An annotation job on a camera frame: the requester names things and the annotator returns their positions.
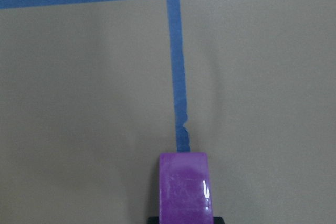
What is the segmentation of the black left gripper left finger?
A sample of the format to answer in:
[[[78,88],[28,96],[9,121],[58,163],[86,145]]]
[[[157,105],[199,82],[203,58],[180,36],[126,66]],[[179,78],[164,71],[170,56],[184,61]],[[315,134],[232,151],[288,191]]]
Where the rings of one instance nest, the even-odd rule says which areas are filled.
[[[146,223],[147,224],[159,224],[160,223],[159,216],[150,216],[150,217],[148,217]]]

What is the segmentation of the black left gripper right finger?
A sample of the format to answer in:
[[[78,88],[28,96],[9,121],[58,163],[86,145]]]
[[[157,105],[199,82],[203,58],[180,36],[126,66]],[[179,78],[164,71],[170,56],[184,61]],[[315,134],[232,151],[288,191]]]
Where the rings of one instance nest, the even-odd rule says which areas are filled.
[[[224,218],[221,216],[214,216],[213,224],[225,224]]]

